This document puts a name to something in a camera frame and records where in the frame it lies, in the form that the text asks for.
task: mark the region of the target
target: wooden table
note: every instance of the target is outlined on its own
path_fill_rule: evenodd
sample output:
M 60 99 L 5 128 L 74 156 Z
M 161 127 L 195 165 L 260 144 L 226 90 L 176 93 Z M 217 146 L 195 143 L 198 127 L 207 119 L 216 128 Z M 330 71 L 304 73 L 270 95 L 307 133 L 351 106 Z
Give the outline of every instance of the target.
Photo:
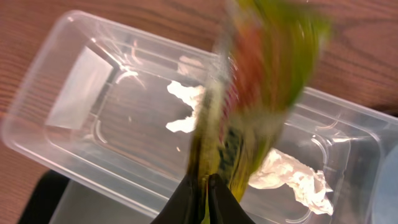
M 311 86 L 378 110 L 396 110 L 398 1 L 310 3 L 335 23 L 333 42 Z M 0 121 L 53 23 L 72 9 L 210 50 L 223 0 L 0 0 Z M 46 170 L 0 144 L 0 223 L 18 220 Z

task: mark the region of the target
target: black object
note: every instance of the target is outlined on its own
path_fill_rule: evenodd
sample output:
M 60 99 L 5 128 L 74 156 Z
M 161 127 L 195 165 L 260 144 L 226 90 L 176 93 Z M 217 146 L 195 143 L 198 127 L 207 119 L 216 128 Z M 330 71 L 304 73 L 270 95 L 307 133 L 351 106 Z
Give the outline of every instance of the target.
M 199 224 L 203 211 L 198 208 L 197 178 L 186 175 L 151 224 Z M 208 207 L 211 224 L 254 224 L 218 174 L 208 179 Z
M 55 171 L 39 180 L 18 224 L 48 224 L 69 183 L 69 178 Z

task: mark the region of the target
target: crumpled paper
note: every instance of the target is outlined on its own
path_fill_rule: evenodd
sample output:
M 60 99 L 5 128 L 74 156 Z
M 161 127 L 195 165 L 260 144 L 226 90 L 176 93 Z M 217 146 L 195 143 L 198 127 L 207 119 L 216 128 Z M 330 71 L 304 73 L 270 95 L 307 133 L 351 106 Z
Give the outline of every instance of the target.
M 193 109 L 192 115 L 185 119 L 167 123 L 172 132 L 190 133 L 195 129 L 201 98 L 205 92 L 203 86 L 185 87 L 172 81 L 167 86 L 169 93 L 181 99 Z M 276 189 L 284 184 L 291 187 L 296 201 L 308 207 L 315 214 L 333 214 L 333 205 L 326 193 L 333 190 L 326 183 L 323 171 L 315 172 L 294 157 L 272 149 L 264 159 L 262 166 L 249 179 L 249 185 L 256 189 Z

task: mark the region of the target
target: gray surface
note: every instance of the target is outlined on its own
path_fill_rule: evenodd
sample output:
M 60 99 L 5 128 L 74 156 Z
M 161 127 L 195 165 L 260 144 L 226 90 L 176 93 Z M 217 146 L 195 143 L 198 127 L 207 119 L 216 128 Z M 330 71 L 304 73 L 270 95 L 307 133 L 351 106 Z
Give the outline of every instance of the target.
M 146 224 L 151 221 L 129 207 L 71 181 L 50 224 Z

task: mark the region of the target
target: blurry wrapper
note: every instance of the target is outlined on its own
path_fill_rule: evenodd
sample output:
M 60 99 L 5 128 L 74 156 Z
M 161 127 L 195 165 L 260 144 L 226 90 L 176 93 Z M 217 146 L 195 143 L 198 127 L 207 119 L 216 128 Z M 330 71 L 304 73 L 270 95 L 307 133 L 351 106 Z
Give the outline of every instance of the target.
M 278 140 L 329 35 L 327 20 L 282 1 L 228 1 L 228 11 L 187 170 L 198 178 L 203 216 L 211 174 L 218 173 L 241 200 L 250 175 Z

